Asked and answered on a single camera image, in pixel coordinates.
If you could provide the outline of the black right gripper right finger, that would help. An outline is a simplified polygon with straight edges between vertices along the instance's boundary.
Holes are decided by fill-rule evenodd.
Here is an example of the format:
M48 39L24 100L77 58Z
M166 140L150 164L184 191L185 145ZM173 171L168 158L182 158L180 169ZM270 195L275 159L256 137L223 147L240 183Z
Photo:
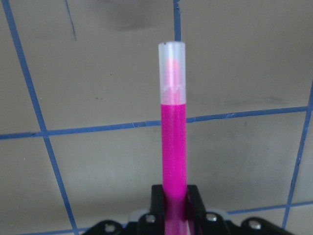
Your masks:
M187 186L187 218L200 218L206 213L204 203L196 185Z

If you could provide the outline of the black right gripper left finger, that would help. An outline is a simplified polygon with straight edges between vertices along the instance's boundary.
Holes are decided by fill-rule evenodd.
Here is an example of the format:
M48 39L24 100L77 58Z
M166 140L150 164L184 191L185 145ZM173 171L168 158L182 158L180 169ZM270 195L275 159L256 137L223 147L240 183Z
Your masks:
M158 217L165 217L165 198L162 185L152 185L149 212Z

